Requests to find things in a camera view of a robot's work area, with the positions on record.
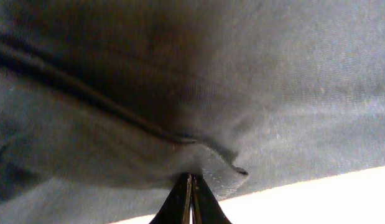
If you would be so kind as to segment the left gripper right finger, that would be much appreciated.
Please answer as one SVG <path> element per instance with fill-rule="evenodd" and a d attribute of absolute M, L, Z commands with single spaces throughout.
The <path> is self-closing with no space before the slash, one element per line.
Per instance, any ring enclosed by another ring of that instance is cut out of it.
<path fill-rule="evenodd" d="M 231 224 L 201 176 L 192 176 L 192 223 Z"/>

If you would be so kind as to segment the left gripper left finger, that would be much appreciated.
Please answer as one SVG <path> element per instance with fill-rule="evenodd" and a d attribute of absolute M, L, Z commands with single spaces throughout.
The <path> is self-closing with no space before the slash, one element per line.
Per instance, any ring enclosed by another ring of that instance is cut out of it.
<path fill-rule="evenodd" d="M 182 174 L 149 224 L 189 224 L 192 176 Z"/>

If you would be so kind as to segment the black t-shirt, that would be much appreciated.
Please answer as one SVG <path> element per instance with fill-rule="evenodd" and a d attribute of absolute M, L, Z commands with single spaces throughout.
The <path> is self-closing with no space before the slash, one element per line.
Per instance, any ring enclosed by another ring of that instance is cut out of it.
<path fill-rule="evenodd" d="M 0 223 L 385 166 L 385 1 L 0 1 Z"/>

